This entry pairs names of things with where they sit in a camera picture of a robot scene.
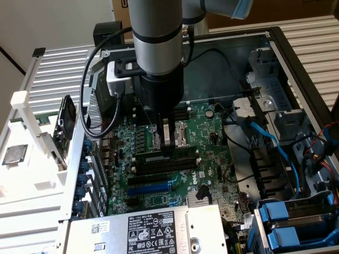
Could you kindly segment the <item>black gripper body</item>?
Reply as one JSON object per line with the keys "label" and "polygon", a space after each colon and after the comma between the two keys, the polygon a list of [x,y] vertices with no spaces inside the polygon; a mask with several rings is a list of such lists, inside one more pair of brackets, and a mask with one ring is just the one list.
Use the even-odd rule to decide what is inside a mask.
{"label": "black gripper body", "polygon": [[184,67],[178,65],[166,75],[140,76],[140,99],[158,114],[170,114],[182,100],[184,93]]}

